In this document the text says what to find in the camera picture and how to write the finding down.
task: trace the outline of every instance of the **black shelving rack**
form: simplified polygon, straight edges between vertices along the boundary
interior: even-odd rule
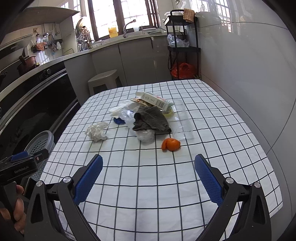
[[[196,38],[196,47],[177,47],[177,39],[176,39],[176,30],[175,26],[183,26],[183,35],[184,39],[186,38],[186,32],[185,32],[185,26],[191,24],[189,22],[186,22],[183,19],[183,15],[173,15],[173,12],[179,12],[184,11],[183,9],[175,9],[170,12],[170,15],[167,16],[166,20],[164,21],[164,24],[166,26],[167,35],[169,34],[168,26],[173,27],[173,33],[174,33],[174,40],[175,40],[175,47],[168,46],[168,50],[170,52],[170,67],[172,68],[173,61],[172,61],[172,52],[176,53],[176,65],[177,65],[177,79],[179,78],[179,61],[178,61],[178,54],[180,52],[184,52],[186,54],[186,62],[188,61],[188,53],[196,53],[196,60],[197,60],[197,74],[199,74],[199,52],[200,48],[198,47],[198,36],[197,36],[197,17],[194,17],[194,27],[195,27],[195,38]]]

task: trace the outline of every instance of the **faucet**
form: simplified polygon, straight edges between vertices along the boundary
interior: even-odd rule
[[[133,21],[130,21],[123,27],[123,37],[126,38],[126,26],[129,25],[130,23],[135,23],[136,20],[134,19]]]

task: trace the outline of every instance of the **yellow bottle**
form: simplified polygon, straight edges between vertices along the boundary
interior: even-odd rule
[[[110,36],[110,38],[113,38],[113,37],[118,36],[118,32],[116,30],[116,26],[115,25],[113,25],[110,28],[108,28],[108,30],[109,30],[109,36]]]

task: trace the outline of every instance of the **metal screw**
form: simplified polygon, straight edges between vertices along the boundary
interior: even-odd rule
[[[71,177],[65,177],[63,179],[63,182],[68,183],[69,181],[71,181]]]
[[[226,182],[232,184],[234,180],[231,177],[226,178]]]
[[[37,183],[36,183],[36,186],[37,187],[40,187],[42,185],[42,181],[38,181]]]
[[[259,182],[255,182],[255,183],[254,183],[254,186],[257,187],[257,188],[260,188],[260,187],[261,187],[261,185],[260,185]]]

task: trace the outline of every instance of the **gray plastic basket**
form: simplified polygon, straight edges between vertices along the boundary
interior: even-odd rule
[[[35,136],[29,144],[26,146],[25,151],[28,152],[29,155],[34,154],[37,151],[42,149],[47,149],[50,154],[54,149],[54,135],[50,131],[40,132],[37,136]],[[38,171],[31,175],[31,178],[35,181],[39,181],[41,174],[46,165],[47,159],[38,164]]]

